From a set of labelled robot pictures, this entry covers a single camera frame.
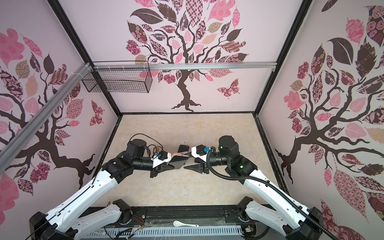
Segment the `white plastic spoon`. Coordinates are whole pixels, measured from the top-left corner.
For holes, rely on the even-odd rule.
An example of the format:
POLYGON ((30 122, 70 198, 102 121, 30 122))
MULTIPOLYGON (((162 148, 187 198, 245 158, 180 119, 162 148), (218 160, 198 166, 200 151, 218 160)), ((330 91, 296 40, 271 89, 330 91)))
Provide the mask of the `white plastic spoon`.
POLYGON ((180 221, 173 221, 173 225, 174 227, 194 227, 194 228, 199 227, 199 225, 196 225, 196 224, 187 224, 180 221))

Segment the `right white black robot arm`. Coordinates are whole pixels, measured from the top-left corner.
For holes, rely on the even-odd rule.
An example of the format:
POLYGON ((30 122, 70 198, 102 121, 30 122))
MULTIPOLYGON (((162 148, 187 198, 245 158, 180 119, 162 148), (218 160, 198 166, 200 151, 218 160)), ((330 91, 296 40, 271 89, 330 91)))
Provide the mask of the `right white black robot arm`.
POLYGON ((241 155, 233 137, 220 137, 218 148, 204 145, 193 147, 187 155, 199 162, 188 166, 189 170, 211 172, 221 179, 238 181, 269 204, 266 207, 244 198, 238 211, 242 221, 263 223, 287 240, 318 240, 322 235, 321 211, 308 208, 280 190, 251 160, 241 155))

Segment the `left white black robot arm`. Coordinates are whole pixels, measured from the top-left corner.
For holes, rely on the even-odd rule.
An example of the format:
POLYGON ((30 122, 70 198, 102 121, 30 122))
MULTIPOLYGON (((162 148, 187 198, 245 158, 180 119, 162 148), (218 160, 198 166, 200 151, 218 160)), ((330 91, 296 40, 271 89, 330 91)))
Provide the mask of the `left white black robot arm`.
POLYGON ((109 207, 89 214, 82 214, 110 189, 120 184, 135 170, 149 171, 152 178, 169 166, 173 155, 164 150, 151 154, 144 140, 127 143, 125 151, 105 163, 97 175, 66 201, 46 214, 37 212, 30 220, 29 240, 80 240, 89 233, 108 224, 127 224, 132 218, 132 208, 123 200, 114 201, 109 207))

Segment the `grey aluminium rail left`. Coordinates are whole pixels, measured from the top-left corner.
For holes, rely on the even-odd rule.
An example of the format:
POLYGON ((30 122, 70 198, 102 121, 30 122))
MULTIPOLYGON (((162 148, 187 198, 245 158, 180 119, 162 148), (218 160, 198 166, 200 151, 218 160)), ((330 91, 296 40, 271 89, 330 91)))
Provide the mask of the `grey aluminium rail left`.
POLYGON ((16 158, 18 153, 25 147, 31 138, 38 132, 45 121, 54 113, 55 109, 62 103, 71 90, 91 72, 92 67, 89 63, 83 63, 63 84, 37 114, 23 127, 10 143, 1 151, 1 173, 3 173, 10 163, 16 158))

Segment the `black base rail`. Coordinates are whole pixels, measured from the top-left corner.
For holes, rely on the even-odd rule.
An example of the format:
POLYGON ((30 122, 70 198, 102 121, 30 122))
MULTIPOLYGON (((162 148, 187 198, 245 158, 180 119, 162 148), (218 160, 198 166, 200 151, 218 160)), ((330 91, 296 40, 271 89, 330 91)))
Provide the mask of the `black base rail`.
POLYGON ((216 206, 164 206, 164 207, 130 207, 124 201, 117 200, 113 204, 102 207, 90 207, 80 215, 81 218, 90 217, 92 214, 107 215, 107 210, 117 207, 120 217, 108 221, 107 225, 138 226, 145 223, 160 224, 173 220, 196 220, 200 224, 204 221, 223 220, 225 224, 244 225, 248 222, 261 222, 271 219, 272 222, 282 222, 284 225, 295 227, 305 221, 294 207, 282 207, 282 212, 270 205, 260 205, 253 199, 245 197, 237 205, 216 206))

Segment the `grey aluminium rail back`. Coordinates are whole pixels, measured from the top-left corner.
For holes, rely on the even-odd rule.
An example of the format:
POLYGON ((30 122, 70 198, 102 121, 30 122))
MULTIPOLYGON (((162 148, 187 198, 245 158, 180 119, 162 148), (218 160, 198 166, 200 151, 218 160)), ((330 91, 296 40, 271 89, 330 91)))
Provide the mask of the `grey aluminium rail back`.
POLYGON ((145 70, 145 71, 168 71, 168 70, 211 70, 211 69, 275 69, 276 62, 240 62, 240 63, 197 63, 197 64, 143 64, 136 65, 113 65, 113 62, 94 63, 93 69, 101 70, 145 70))

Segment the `grey aluminium rail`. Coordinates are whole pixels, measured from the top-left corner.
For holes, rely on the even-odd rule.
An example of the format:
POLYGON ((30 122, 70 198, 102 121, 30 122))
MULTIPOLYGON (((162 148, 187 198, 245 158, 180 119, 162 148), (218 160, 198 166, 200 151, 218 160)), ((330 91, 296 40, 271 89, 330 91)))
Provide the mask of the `grey aluminium rail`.
POLYGON ((1 151, 1 173, 3 173, 10 163, 16 158, 18 153, 25 147, 31 138, 38 132, 45 121, 54 113, 55 109, 62 103, 71 90, 91 72, 92 67, 89 63, 83 63, 63 84, 37 114, 23 127, 10 143, 1 151))
POLYGON ((113 65, 113 62, 94 63, 93 69, 101 70, 145 70, 145 71, 168 71, 168 70, 211 70, 211 69, 275 69, 276 62, 240 62, 240 63, 197 63, 197 64, 143 64, 136 65, 113 65))

